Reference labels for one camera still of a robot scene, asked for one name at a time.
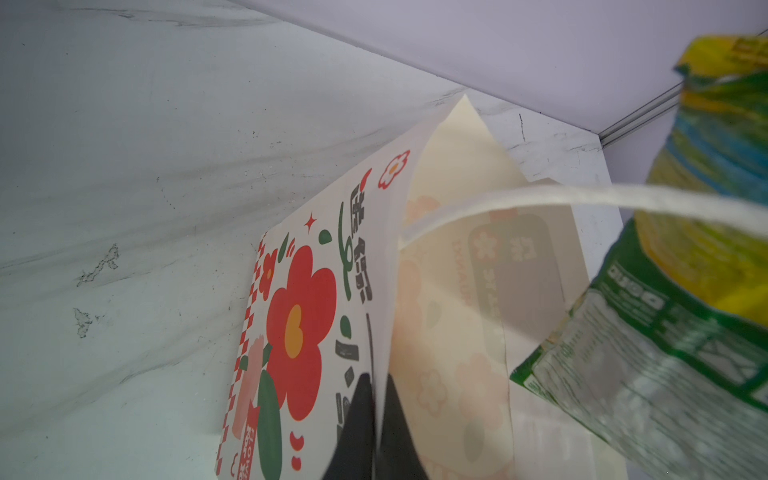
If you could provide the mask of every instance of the red star print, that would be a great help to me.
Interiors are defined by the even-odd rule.
[[[317,219],[312,218],[312,214],[310,213],[310,219],[304,224],[306,225],[306,231],[309,232],[312,230],[312,224],[317,222]]]

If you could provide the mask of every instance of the white paper bag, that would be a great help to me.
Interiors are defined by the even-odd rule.
[[[587,284],[570,208],[479,214],[399,250],[428,212],[526,184],[464,97],[270,229],[219,478],[625,478],[579,425],[510,396],[510,360]]]

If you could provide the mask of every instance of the gray stain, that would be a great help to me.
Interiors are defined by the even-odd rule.
[[[78,336],[83,339],[85,338],[85,334],[88,333],[88,328],[91,327],[94,320],[91,320],[91,315],[89,313],[82,312],[77,308],[73,308],[73,310],[74,319],[78,322]],[[96,315],[94,318],[98,320],[100,316]]]
[[[123,8],[66,8],[69,12],[96,12],[116,15],[134,22],[169,22],[175,27],[250,27],[281,23],[266,15],[257,18],[222,18],[213,15],[189,15],[175,12],[153,12]]]
[[[520,117],[520,134],[523,136],[523,141],[525,142],[525,132],[523,131],[523,114],[518,114],[518,117]]]
[[[96,276],[104,269],[104,265],[109,266],[112,270],[115,270],[118,268],[118,265],[114,262],[118,259],[120,254],[118,253],[118,245],[114,243],[112,247],[107,251],[107,254],[104,255],[104,258],[102,258],[99,263],[96,265],[96,267],[93,269],[92,272],[86,273],[83,272],[82,275],[80,275],[80,279],[78,281],[78,286],[80,286],[82,283],[85,282],[92,282],[96,278]]]

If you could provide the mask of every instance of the beige flower pattern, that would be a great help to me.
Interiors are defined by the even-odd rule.
[[[475,246],[475,255],[480,260],[494,260],[496,258],[498,239],[490,233],[486,231],[478,233],[472,240],[472,245]]]
[[[456,367],[456,379],[462,387],[458,410],[469,420],[480,419],[487,429],[502,424],[502,409],[509,404],[508,380],[491,368],[488,357],[476,353],[467,363]]]
[[[440,415],[440,410],[448,399],[448,390],[442,383],[440,372],[435,369],[424,372],[419,377],[421,389],[417,400],[419,405],[428,410],[433,417]]]

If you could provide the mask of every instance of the red flower print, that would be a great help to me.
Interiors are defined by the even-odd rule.
[[[272,277],[275,276],[275,262],[277,261],[277,248],[272,253],[268,253],[264,257],[264,275],[261,276],[259,282],[259,291],[264,294],[264,299],[270,295],[270,287],[272,286]]]
[[[397,157],[394,157],[384,169],[384,173],[379,178],[379,188],[386,190],[392,180],[402,171],[408,164],[408,156],[411,154],[410,150],[406,150]]]
[[[288,398],[295,420],[312,412],[323,369],[318,344],[336,315],[336,278],[327,268],[312,273],[312,249],[293,256],[286,288],[272,296],[266,313],[266,338],[272,346],[266,370],[272,376],[280,407]]]
[[[506,377],[491,370],[487,356],[476,353],[468,363],[459,363],[456,379],[463,388],[458,398],[462,415],[481,419],[487,429],[497,429],[502,424],[500,407],[509,404]]]

